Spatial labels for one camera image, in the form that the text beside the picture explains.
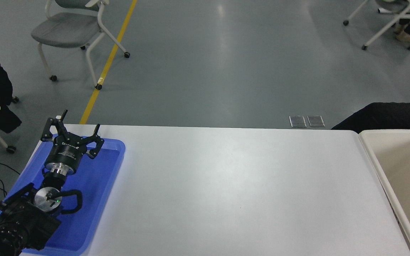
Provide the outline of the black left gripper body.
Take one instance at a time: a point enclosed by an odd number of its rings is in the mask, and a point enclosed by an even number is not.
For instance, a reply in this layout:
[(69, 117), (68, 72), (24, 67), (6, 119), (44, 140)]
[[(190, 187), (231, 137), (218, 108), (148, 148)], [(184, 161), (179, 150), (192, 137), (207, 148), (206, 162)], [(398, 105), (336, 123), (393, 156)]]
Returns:
[(70, 168), (78, 168), (86, 152), (86, 147), (77, 145), (82, 137), (74, 134), (58, 135), (54, 138), (53, 147), (46, 159), (46, 167), (53, 164), (65, 164)]

